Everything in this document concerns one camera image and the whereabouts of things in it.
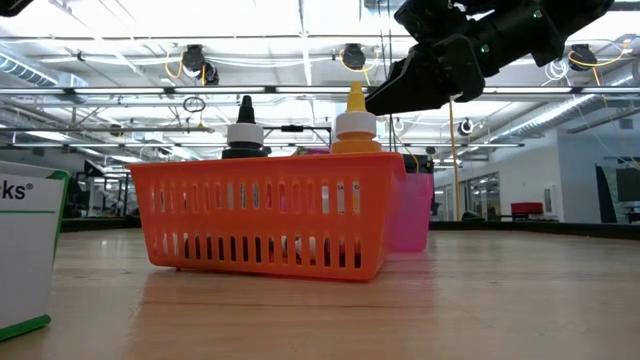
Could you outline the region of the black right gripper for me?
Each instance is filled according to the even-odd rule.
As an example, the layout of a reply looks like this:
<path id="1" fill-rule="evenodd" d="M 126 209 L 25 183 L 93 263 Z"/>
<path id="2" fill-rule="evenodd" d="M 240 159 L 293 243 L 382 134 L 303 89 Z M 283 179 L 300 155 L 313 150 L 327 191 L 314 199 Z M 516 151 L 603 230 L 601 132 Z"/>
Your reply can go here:
<path id="1" fill-rule="evenodd" d="M 438 109 L 451 97 L 467 102 L 509 63 L 550 57 L 550 18 L 540 0 L 406 0 L 394 19 L 416 44 L 366 96 L 374 115 Z"/>

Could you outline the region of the yellow food colouring bottle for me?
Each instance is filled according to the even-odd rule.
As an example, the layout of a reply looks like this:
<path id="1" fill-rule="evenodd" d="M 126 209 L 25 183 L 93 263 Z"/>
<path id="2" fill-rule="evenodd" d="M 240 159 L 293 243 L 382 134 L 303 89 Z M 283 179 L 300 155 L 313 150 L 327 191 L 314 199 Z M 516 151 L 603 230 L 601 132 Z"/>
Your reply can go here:
<path id="1" fill-rule="evenodd" d="M 377 136 L 376 116 L 366 109 L 361 83 L 351 83 L 346 110 L 336 117 L 336 140 L 331 145 L 332 154 L 381 152 Z"/>

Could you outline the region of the black food colouring bottle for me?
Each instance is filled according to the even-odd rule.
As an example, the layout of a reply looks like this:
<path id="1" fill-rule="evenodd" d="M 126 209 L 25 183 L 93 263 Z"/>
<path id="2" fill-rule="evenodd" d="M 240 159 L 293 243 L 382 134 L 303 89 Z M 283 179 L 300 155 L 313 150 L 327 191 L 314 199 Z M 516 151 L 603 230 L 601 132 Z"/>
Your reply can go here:
<path id="1" fill-rule="evenodd" d="M 227 147 L 223 159 L 267 157 L 264 150 L 264 129 L 256 123 L 252 98 L 242 97 L 237 121 L 227 128 Z"/>

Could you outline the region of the orange plastic slotted basket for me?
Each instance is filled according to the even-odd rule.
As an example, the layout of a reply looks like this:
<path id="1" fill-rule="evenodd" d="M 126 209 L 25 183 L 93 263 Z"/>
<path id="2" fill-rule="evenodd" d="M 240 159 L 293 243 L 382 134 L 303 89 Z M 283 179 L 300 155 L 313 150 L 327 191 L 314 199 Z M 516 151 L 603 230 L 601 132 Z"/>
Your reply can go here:
<path id="1" fill-rule="evenodd" d="M 392 242 L 401 155 L 133 164 L 149 261 L 177 269 L 368 281 Z"/>

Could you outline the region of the green candy bag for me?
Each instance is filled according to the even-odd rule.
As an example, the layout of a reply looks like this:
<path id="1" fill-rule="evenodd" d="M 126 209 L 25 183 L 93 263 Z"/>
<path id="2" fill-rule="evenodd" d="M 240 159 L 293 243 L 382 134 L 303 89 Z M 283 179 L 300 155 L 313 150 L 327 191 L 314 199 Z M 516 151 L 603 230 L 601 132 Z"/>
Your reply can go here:
<path id="1" fill-rule="evenodd" d="M 51 322 L 68 183 L 64 170 L 0 161 L 0 342 Z"/>

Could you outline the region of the black vented box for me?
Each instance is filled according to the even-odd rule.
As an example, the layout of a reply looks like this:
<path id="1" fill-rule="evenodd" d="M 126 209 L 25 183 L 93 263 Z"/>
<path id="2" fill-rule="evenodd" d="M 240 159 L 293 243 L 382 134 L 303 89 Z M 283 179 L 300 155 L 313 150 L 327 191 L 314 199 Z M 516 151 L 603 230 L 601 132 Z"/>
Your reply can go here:
<path id="1" fill-rule="evenodd" d="M 408 174 L 432 174 L 434 172 L 434 162 L 429 155 L 403 155 L 405 170 Z"/>

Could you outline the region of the translucent pink plastic tray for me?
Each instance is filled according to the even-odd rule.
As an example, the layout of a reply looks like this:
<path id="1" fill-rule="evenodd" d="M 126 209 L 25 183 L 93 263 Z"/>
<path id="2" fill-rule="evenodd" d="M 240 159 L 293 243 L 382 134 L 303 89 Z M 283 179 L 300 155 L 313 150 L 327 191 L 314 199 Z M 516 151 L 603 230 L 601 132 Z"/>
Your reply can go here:
<path id="1" fill-rule="evenodd" d="M 432 174 L 407 174 L 400 182 L 399 199 L 390 230 L 389 249 L 392 252 L 416 253 L 425 250 L 433 196 Z"/>

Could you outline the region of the red seat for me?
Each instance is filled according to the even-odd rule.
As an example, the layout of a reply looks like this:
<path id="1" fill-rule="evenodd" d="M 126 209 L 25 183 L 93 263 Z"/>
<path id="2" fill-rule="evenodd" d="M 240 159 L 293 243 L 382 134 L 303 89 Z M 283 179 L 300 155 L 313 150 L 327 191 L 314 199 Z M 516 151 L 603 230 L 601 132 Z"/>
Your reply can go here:
<path id="1" fill-rule="evenodd" d="M 544 206 L 541 202 L 515 202 L 511 204 L 511 215 L 516 216 L 532 216 L 543 215 Z"/>

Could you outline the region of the black background robot station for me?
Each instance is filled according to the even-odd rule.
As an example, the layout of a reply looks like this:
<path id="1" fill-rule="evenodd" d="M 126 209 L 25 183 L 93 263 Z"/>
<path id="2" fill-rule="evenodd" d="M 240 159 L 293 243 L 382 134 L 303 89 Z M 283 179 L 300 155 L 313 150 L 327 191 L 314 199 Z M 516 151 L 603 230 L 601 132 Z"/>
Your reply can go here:
<path id="1" fill-rule="evenodd" d="M 69 181 L 63 207 L 65 219 L 121 218 L 129 215 L 134 197 L 130 172 L 120 167 L 101 166 L 85 160 L 83 170 Z"/>

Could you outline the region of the black metal table frame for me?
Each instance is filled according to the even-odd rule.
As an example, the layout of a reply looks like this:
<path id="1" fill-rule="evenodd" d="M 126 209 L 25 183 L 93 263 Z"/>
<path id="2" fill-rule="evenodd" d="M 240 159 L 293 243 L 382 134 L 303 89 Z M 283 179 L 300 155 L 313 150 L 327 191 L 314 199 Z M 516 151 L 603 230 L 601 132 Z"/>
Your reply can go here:
<path id="1" fill-rule="evenodd" d="M 63 219 L 61 232 L 83 232 L 116 229 L 136 229 L 141 221 L 134 217 L 126 218 L 76 218 Z M 591 238 L 609 238 L 640 241 L 640 225 L 623 224 L 586 224 L 559 222 L 452 222 L 436 221 L 429 225 L 435 231 L 521 231 L 549 233 L 556 235 L 584 236 Z"/>

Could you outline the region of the dark wall screen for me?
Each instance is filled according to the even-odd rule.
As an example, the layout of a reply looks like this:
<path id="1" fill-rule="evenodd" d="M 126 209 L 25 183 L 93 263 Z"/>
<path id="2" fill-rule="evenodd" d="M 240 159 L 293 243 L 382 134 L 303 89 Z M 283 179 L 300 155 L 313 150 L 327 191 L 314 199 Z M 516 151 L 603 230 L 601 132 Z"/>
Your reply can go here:
<path id="1" fill-rule="evenodd" d="M 600 220 L 640 225 L 640 170 L 595 166 Z"/>

